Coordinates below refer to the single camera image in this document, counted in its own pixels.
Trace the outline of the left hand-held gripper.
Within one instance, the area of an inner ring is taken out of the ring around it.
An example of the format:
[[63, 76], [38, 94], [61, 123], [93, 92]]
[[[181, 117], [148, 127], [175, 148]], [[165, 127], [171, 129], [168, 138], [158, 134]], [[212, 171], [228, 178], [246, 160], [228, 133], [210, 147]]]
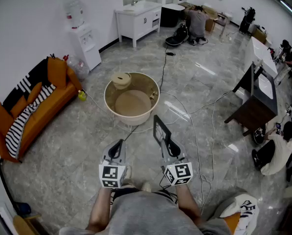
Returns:
[[126, 144], [123, 139], [113, 141], [103, 151], [99, 165], [99, 179], [103, 188], [121, 188], [126, 177]]

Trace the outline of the wooden chair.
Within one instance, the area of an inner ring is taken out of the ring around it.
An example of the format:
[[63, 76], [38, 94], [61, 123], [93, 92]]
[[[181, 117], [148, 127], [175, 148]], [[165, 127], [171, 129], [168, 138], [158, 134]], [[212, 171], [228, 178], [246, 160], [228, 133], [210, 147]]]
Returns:
[[18, 235], [42, 235], [33, 225], [32, 221], [37, 221], [40, 214], [22, 218], [19, 215], [13, 217], [13, 225]]

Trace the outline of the large orange cushion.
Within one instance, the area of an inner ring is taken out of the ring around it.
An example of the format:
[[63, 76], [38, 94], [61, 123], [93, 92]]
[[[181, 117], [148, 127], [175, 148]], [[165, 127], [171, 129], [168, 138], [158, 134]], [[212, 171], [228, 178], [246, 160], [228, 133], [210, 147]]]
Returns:
[[67, 86], [67, 64], [59, 58], [48, 58], [47, 62], [48, 81], [59, 89]]

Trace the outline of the small orange cushion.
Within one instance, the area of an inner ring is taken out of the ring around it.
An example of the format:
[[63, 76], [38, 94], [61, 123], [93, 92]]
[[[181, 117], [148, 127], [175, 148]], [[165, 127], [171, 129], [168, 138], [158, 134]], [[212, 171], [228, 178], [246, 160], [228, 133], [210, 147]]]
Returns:
[[33, 104], [33, 102], [36, 100], [36, 98], [38, 97], [40, 91], [42, 88], [42, 82], [39, 82], [35, 85], [35, 87], [32, 89], [31, 93], [29, 94], [28, 98], [27, 98], [27, 103], [28, 104]]
[[28, 103], [27, 103], [25, 97], [22, 96], [11, 109], [11, 114], [12, 114], [13, 118], [16, 119], [23, 112], [23, 110], [27, 107], [27, 105], [28, 105]]

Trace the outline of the small side table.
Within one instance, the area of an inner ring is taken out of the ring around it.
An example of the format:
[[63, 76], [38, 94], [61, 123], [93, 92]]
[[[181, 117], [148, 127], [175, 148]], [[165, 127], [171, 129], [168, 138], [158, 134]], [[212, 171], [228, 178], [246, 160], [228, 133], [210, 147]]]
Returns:
[[225, 27], [230, 23], [231, 17], [227, 16], [225, 13], [218, 13], [217, 23], [222, 26], [222, 31], [220, 33], [220, 37], [222, 37]]

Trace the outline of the white water dispenser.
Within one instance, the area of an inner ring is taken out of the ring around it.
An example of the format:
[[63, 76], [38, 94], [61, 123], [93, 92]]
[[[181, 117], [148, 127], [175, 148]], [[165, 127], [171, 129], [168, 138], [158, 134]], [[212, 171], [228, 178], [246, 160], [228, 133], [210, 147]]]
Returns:
[[68, 30], [68, 35], [75, 55], [93, 70], [101, 63], [101, 57], [92, 27], [86, 23]]

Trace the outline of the person's right forearm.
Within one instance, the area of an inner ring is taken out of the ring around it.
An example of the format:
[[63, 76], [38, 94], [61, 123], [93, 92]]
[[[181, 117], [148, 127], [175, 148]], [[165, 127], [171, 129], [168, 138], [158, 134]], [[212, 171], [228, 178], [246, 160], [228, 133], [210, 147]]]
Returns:
[[201, 211], [196, 201], [194, 200], [187, 184], [176, 185], [175, 188], [179, 209], [183, 211], [195, 225], [200, 225], [202, 222]]

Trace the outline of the person's black shorts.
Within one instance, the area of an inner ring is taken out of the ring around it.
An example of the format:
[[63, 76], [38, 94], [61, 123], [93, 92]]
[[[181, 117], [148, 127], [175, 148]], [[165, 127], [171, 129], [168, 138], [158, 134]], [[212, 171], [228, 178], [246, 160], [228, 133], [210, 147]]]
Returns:
[[[131, 193], [136, 193], [136, 192], [140, 192], [141, 190], [140, 189], [137, 189], [137, 188], [119, 188], [119, 189], [114, 189], [112, 190], [112, 193], [113, 195], [111, 196], [111, 199], [112, 199], [112, 202], [120, 197], [120, 196], [123, 196], [123, 195], [126, 195], [126, 194], [131, 194]], [[176, 194], [174, 193], [171, 193], [169, 191], [167, 191], [166, 189], [161, 189], [161, 190], [158, 190], [158, 191], [154, 191], [152, 192], [154, 194], [158, 194], [158, 195], [161, 195], [161, 196], [164, 196], [166, 197], [167, 199], [171, 200], [172, 202], [174, 202], [175, 204], [178, 203], [178, 197]]]

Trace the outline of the orange sofa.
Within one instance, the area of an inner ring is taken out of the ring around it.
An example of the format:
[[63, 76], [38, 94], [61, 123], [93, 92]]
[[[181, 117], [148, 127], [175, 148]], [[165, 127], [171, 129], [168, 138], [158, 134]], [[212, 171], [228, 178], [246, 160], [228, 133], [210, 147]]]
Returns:
[[82, 85], [76, 73], [67, 65], [66, 88], [59, 89], [56, 87], [53, 93], [39, 105], [37, 111], [31, 115], [24, 127], [19, 157], [17, 159], [14, 159], [9, 155], [5, 144], [5, 136], [15, 119], [13, 118], [11, 111], [7, 111], [2, 105], [3, 102], [0, 102], [0, 157], [14, 163], [20, 162], [28, 147], [41, 133], [45, 126], [71, 99], [78, 94], [79, 90], [82, 90]]

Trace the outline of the black round device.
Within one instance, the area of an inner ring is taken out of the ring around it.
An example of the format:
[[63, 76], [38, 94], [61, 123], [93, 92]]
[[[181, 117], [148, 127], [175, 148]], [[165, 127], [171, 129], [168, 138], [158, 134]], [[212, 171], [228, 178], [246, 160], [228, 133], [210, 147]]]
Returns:
[[185, 24], [181, 23], [179, 28], [174, 32], [173, 36], [165, 39], [168, 46], [176, 47], [188, 39], [188, 28]]

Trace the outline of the black equipment stand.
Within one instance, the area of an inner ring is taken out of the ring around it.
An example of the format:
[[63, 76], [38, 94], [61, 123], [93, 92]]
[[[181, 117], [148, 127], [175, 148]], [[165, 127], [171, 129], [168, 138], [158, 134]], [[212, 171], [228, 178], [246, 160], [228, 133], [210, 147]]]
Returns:
[[244, 11], [245, 11], [245, 14], [241, 21], [239, 31], [243, 34], [247, 34], [249, 26], [255, 20], [255, 9], [252, 7], [249, 7], [247, 10], [244, 9]]

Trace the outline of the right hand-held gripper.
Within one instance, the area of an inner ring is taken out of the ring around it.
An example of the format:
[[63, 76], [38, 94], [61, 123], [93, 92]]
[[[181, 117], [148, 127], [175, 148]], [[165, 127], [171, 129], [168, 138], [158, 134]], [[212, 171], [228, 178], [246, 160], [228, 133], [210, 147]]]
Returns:
[[193, 178], [193, 169], [183, 147], [170, 140], [169, 154], [167, 154], [165, 139], [161, 139], [160, 149], [163, 158], [161, 168], [170, 185], [187, 184]]

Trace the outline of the black framed picture tile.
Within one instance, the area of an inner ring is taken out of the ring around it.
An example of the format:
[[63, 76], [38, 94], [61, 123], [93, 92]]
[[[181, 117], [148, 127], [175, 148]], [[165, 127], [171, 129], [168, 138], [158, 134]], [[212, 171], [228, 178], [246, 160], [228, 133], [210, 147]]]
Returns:
[[171, 131], [158, 115], [154, 115], [153, 136], [158, 144], [161, 144], [161, 141], [164, 141], [165, 144], [168, 145], [171, 140]]

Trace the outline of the black throw white pattern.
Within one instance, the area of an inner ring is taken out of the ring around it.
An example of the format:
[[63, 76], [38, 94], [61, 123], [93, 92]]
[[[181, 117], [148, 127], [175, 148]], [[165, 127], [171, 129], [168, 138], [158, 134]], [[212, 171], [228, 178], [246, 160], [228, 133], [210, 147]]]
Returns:
[[48, 57], [43, 59], [16, 84], [2, 104], [7, 111], [11, 111], [22, 96], [28, 99], [31, 91], [38, 83], [41, 82], [42, 85], [46, 87], [50, 85], [47, 78], [47, 64]]

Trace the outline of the large clear water jug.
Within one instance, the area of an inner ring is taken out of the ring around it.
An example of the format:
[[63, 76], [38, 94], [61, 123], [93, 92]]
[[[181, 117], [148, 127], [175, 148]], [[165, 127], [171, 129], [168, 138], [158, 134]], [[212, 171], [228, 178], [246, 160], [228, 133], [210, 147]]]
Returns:
[[72, 29], [84, 24], [83, 8], [80, 0], [64, 0], [66, 18]]
[[81, 59], [73, 55], [65, 55], [63, 59], [66, 61], [67, 65], [73, 69], [80, 81], [87, 78], [90, 69]]

